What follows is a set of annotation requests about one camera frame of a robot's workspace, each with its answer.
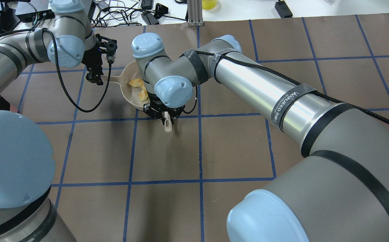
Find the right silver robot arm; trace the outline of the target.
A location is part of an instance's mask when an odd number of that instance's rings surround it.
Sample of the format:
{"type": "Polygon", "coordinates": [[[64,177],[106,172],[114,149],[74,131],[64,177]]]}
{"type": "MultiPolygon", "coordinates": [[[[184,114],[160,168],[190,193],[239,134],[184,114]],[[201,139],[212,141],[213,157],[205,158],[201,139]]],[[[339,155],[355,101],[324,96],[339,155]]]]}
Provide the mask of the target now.
{"type": "Polygon", "coordinates": [[[132,50],[166,107],[181,108],[213,78],[299,143],[301,162],[229,212],[230,241],[389,242],[387,119],[256,64],[231,35],[175,61],[156,33],[135,37],[132,50]]]}

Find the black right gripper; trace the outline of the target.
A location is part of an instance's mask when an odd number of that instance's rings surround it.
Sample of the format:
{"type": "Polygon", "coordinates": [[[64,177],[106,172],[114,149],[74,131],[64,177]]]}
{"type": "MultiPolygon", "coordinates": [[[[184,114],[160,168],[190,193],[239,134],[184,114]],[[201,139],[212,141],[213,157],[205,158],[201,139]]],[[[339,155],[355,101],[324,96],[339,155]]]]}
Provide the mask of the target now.
{"type": "Polygon", "coordinates": [[[171,124],[181,115],[185,105],[178,108],[167,107],[156,95],[148,95],[147,103],[143,105],[143,112],[153,119],[163,119],[162,112],[169,112],[171,124]]]}

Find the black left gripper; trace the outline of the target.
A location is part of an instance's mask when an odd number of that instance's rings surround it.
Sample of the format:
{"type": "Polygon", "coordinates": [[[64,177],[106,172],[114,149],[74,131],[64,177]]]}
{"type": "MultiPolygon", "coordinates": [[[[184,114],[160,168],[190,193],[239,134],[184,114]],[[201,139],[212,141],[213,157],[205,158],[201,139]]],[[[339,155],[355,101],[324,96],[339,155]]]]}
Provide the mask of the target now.
{"type": "Polygon", "coordinates": [[[102,65],[102,55],[106,55],[108,64],[113,64],[115,60],[117,40],[94,34],[94,45],[83,54],[81,63],[87,68],[85,79],[98,86],[104,85],[102,76],[104,75],[102,65]]]}

